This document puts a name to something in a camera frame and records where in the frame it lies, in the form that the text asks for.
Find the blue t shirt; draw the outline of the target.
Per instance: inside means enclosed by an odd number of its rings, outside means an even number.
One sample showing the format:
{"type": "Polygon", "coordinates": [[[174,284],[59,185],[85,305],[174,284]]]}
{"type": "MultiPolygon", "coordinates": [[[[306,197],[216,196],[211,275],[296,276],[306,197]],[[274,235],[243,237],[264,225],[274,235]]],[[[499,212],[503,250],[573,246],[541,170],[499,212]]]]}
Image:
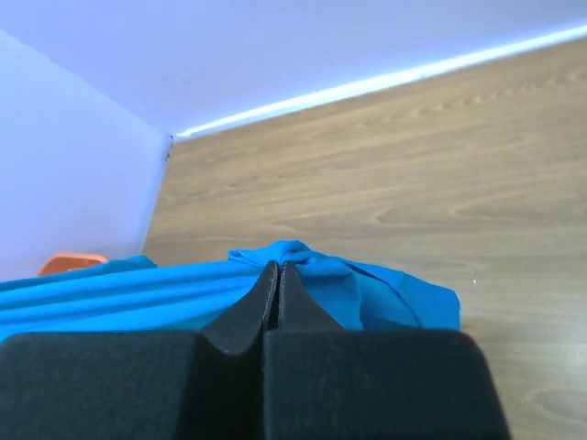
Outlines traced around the blue t shirt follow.
{"type": "Polygon", "coordinates": [[[460,329],[448,288],[324,255],[301,241],[233,249],[216,262],[159,267],[143,256],[1,285],[1,337],[26,332],[199,329],[241,299],[267,263],[294,264],[306,291],[346,329],[460,329]]]}

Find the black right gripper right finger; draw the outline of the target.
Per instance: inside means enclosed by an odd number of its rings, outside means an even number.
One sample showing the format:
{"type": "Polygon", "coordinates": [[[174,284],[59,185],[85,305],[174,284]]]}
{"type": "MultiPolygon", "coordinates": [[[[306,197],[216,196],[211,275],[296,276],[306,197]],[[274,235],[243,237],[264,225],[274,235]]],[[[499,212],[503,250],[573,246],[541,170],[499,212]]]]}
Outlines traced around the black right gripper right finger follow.
{"type": "Polygon", "coordinates": [[[459,331],[346,330],[282,269],[263,337],[267,439],[507,439],[492,374],[459,331]]]}

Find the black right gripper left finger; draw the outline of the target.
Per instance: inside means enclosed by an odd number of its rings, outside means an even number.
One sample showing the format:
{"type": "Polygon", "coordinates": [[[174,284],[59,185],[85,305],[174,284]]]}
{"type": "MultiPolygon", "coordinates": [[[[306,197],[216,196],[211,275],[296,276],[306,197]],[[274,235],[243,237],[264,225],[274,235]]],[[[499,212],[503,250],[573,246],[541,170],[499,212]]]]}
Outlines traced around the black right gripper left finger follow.
{"type": "Polygon", "coordinates": [[[280,280],[199,331],[36,333],[1,345],[4,439],[257,439],[262,339],[280,280]]]}

